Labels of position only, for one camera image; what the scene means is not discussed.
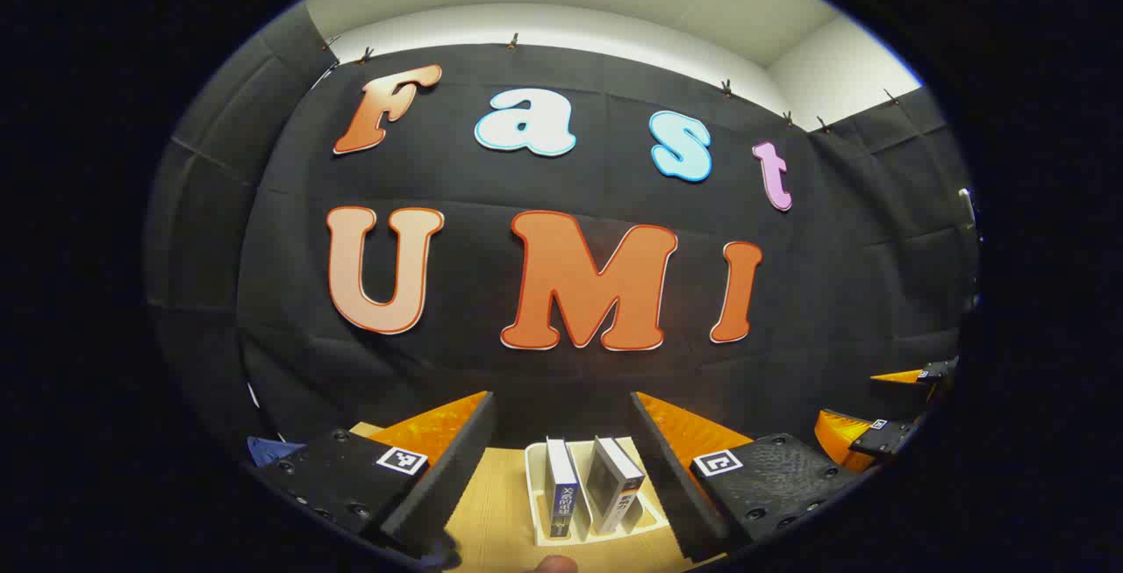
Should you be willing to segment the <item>dark blue cover book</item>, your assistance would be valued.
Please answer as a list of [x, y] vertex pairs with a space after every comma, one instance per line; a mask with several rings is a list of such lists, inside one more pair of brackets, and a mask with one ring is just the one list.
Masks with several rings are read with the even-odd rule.
[[576, 534], [574, 526], [587, 529], [588, 508], [584, 486], [565, 440], [546, 440], [546, 470], [544, 482], [544, 526], [549, 540], [569, 540]]

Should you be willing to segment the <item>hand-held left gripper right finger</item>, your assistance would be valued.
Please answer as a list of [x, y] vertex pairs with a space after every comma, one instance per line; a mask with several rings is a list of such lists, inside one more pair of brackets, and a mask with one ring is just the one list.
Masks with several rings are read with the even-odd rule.
[[862, 483], [788, 433], [750, 440], [660, 398], [630, 400], [634, 449], [692, 562], [772, 542]]

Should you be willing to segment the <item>blue schoolbag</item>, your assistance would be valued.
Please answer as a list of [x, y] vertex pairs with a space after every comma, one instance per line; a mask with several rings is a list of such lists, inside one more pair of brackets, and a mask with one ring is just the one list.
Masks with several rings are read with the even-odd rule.
[[261, 437], [246, 437], [250, 461], [256, 469], [272, 464], [305, 448], [301, 442], [265, 440]]

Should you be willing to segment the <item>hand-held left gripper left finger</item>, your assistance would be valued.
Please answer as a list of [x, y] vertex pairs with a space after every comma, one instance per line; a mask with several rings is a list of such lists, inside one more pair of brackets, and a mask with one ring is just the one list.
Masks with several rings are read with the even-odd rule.
[[454, 569], [447, 533], [495, 429], [489, 390], [378, 433], [337, 428], [253, 476], [317, 522], [407, 569]]

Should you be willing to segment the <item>grey white cover book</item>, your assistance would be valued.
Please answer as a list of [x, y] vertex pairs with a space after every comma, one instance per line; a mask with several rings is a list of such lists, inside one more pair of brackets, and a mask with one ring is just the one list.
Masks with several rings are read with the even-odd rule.
[[615, 533], [645, 481], [643, 470], [614, 438], [595, 438], [585, 480], [593, 533]]

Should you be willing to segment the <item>black backdrop cloth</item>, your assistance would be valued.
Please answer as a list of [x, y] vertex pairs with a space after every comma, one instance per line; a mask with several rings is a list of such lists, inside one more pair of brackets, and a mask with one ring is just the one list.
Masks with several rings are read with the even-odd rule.
[[497, 448], [626, 434], [634, 390], [813, 442], [959, 351], [969, 178], [925, 90], [809, 133], [610, 54], [319, 42], [296, 8], [241, 45], [153, 187], [158, 342], [237, 461], [480, 390]]

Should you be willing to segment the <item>white bookshelf rack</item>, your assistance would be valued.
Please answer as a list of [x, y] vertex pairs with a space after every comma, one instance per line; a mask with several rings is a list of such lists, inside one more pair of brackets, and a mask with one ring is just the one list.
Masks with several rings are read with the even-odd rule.
[[567, 448], [574, 465], [576, 488], [570, 504], [569, 529], [565, 534], [554, 531], [553, 511], [554, 506], [559, 502], [559, 497], [556, 495], [554, 486], [548, 442], [535, 442], [523, 453], [526, 488], [536, 545], [544, 548], [592, 544], [592, 542], [617, 542], [636, 534], [654, 533], [670, 527], [666, 513], [663, 513], [661, 501], [654, 493], [654, 486], [646, 482], [634, 492], [633, 502], [626, 513], [622, 513], [613, 533], [600, 533], [602, 513], [584, 489], [595, 442], [567, 442]]

